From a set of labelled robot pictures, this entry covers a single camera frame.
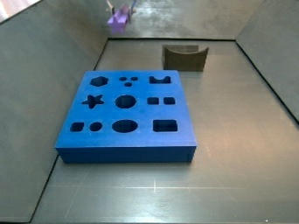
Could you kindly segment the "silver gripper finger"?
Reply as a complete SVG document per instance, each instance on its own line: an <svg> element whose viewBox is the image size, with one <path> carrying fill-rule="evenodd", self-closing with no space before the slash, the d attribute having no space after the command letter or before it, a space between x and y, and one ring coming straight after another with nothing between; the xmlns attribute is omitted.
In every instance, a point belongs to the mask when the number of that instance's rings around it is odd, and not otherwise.
<svg viewBox="0 0 299 224"><path fill-rule="evenodd" d="M135 7L137 7L137 0L133 0L133 4L130 6L131 15L134 15L134 13L137 12Z"/></svg>
<svg viewBox="0 0 299 224"><path fill-rule="evenodd" d="M110 14L111 14L111 16L114 16L115 15L115 6L110 0L106 0L106 2L107 2Z"/></svg>

